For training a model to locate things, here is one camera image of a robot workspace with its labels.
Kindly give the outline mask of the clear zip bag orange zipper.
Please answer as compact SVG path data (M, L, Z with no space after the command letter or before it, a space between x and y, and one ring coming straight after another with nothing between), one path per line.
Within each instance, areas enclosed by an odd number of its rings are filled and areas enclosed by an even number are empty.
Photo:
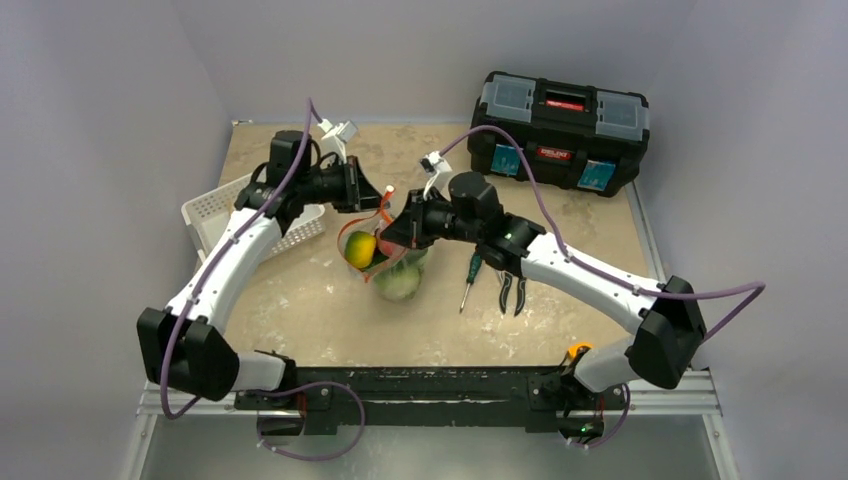
M378 209L346 223L336 244L352 274L370 284L383 299L403 302L412 299L421 287L429 252L399 246L381 237L394 220L394 192L393 186L386 186Z

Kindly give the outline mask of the green cabbage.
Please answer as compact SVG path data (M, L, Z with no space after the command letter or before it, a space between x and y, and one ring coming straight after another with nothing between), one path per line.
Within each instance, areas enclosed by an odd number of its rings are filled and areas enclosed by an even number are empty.
M423 269L418 265L396 264L373 278L377 293L388 301L405 301L420 288Z

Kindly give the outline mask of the peach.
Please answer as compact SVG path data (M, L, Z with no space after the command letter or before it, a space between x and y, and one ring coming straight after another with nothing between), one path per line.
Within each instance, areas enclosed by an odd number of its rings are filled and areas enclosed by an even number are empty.
M409 249L407 247L398 245L396 243L381 238L377 239L376 246L381 257L385 260L397 261L402 259L409 252Z

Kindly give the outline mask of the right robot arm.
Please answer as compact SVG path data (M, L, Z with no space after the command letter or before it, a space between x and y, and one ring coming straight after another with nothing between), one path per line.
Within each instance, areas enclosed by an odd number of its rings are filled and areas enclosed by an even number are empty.
M471 243L493 269L562 291L627 331L625 339L592 348L566 367L561 392L569 404L584 407L632 380L668 390L679 385L706 336L690 283L632 275L559 245L543 226L506 212L479 173L454 176L448 191L447 197L410 191L381 239L410 249L440 239Z

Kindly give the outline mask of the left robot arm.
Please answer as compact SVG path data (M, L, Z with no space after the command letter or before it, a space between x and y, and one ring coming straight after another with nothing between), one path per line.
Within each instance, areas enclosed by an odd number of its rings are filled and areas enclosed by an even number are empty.
M339 213L359 213L380 206L380 192L346 152L354 133L350 125L337 125L319 140L301 131L276 132L268 161L239 191L224 232L193 278L165 307L141 313L145 373L162 392L173 388L217 401L259 390L272 408L295 402L298 382L286 374L292 360L238 353L224 332L255 270L307 207L329 204Z

